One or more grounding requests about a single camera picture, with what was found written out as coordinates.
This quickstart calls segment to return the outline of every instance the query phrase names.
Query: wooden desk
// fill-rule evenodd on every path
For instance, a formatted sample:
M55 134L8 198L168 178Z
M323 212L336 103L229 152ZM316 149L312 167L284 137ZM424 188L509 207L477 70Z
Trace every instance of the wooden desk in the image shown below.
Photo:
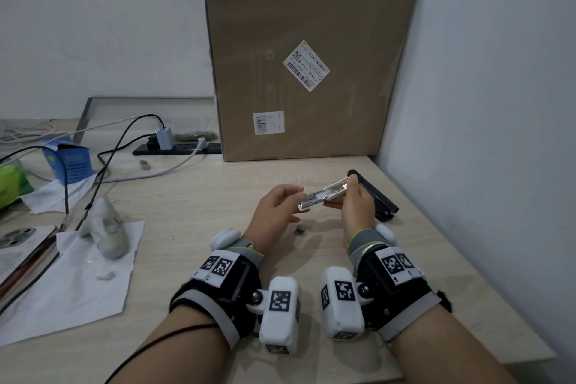
M38 154L32 156L36 156L34 162L43 164ZM113 175L143 173L138 169L139 158L118 154ZM148 157L152 172L181 159ZM388 223L400 246L426 272L430 283L448 295L454 315L499 361L554 357L368 158L224 163L220 156L198 156L167 176L103 186L126 220L146 220L124 313L0 348L2 382L102 383L167 314L170 297L210 253L208 241L214 234L226 227L246 228L258 200L276 184L300 184L306 191L316 191L342 179L349 169L357 169L400 207ZM85 204L84 200L76 206L76 221ZM56 224L62 216L32 216L21 209L2 221L0 232ZM394 358L376 334L365 334L354 343L334 343L324 336L320 275L328 266L350 264L342 248L338 211L320 207L302 218L306 234L295 236L295 226L291 226L261 271L265 286L271 277L286 275L302 287L298 354L270 355L257 340L243 340L230 355L227 382L338 384L401 378Z

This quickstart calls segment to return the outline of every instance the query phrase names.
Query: wearable device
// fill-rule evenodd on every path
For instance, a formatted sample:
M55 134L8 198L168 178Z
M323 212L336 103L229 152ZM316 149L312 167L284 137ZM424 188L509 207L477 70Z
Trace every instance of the wearable device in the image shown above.
M271 353L294 354L300 315L298 282L277 276L263 290L258 269L264 256L241 238L240 231L219 232L210 247L210 257L170 301L170 312L186 305L210 315L230 348L252 335L257 316L262 316L260 342Z
M344 267L324 271L320 300L327 337L352 340L370 328L390 341L438 303L452 311L446 296L436 294L422 271L392 244L396 237L384 225L364 229L349 248L356 279Z

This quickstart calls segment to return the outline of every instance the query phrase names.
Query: barcode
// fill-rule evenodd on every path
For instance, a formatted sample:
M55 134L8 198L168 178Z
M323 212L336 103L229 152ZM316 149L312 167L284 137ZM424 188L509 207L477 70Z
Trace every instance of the barcode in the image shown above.
M256 115L256 133L257 134L266 134L268 132L266 126L266 116L265 115Z
M296 76L300 78L300 80L302 81L302 83L304 83L304 85L306 85L306 87L312 86L312 82L306 80L306 77L302 73L300 73L300 70L298 70L294 64L289 62L288 67L296 74Z

